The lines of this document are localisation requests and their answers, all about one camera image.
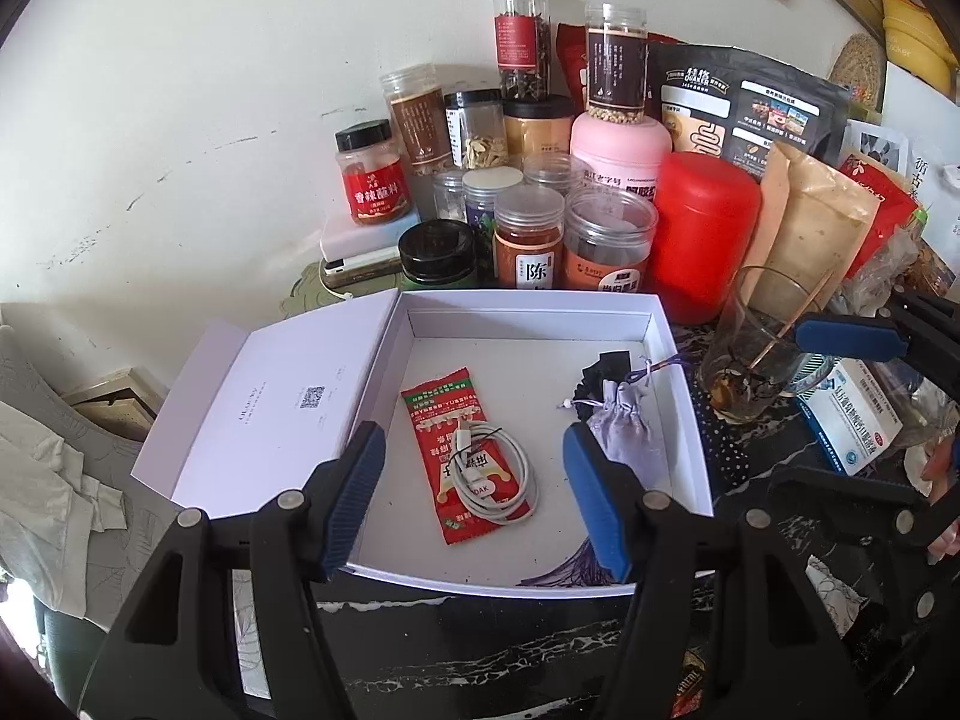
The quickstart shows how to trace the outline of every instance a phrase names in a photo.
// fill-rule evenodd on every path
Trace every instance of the white charging cable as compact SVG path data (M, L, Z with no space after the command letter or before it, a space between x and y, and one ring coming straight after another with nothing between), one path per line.
M536 507L536 478L523 447L503 428L489 422L460 419L453 434L454 448L450 457L450 479L461 503L474 517L496 525L514 525L522 522ZM505 501L493 500L493 482L477 466L469 464L470 456L482 450L484 442L494 440L501 449L510 473L520 487L517 494ZM520 517L510 519L526 503L530 509Z

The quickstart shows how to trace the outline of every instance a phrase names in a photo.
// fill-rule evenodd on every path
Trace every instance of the plastic jar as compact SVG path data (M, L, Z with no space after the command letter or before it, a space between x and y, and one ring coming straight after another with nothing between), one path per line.
M550 89L550 0L493 0L504 100L543 100Z
M354 124L335 136L350 215L359 224L379 224L410 210L410 190L400 165L400 147L390 122Z
M477 286L473 231L462 221L415 224L397 243L405 290L469 290Z
M383 95L403 137L416 175L453 165L443 92L433 65L414 65L381 76Z
M434 173L433 201L437 207L437 218L467 221L467 209L464 207L464 172L454 169Z
M467 224L473 228L477 275L481 284L493 282L493 207L496 196L523 181L516 167L488 167L464 174L464 205Z
M587 113L605 122L643 121L647 98L647 14L587 6Z
M563 288L640 290L659 215L631 191L584 187L566 200Z
M573 100L563 95L549 95L536 103L505 100L503 116L510 156L570 151L570 127L575 115Z
M499 89L454 92L443 98L453 163L464 170L506 165L507 130Z
M651 199L664 157L673 151L670 131L656 119L613 124L580 114L573 122L570 153L590 165L587 181Z
M552 290L563 261L563 195L521 184L496 199L496 283L507 290Z
M554 189L565 197L586 183L589 169L590 165L575 156L546 151L523 160L523 179L534 186Z
M644 284L671 322L710 322L723 308L760 215L760 185L740 167L685 151L656 183L661 228Z

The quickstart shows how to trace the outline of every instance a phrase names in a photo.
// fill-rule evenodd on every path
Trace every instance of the black jar lid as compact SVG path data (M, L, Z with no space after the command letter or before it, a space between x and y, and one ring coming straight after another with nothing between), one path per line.
M499 89L472 89L468 92L453 92L443 98L447 108L466 108L477 103L502 103Z
M573 118L573 100L563 95L548 95L546 100L504 100L503 115L514 119Z
M353 127L342 129L334 137L339 151L353 151L354 148L366 148L392 138L390 119L377 119L374 122L362 122Z
M473 230L452 218L422 221L400 236L400 266L411 281L445 284L469 275L475 265Z

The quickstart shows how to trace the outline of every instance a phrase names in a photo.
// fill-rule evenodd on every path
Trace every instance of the red canister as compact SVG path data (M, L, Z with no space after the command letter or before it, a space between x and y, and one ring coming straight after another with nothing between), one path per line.
M671 322L702 324L720 313L760 214L760 186L729 162L693 151L664 158L659 211L643 290L659 295Z

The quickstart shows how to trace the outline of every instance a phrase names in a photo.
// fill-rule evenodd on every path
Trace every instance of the qr code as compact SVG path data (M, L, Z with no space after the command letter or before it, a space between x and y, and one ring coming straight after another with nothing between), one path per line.
M304 393L304 400L301 400L302 409L315 409L320 405L320 399L323 397L323 386L309 386Z

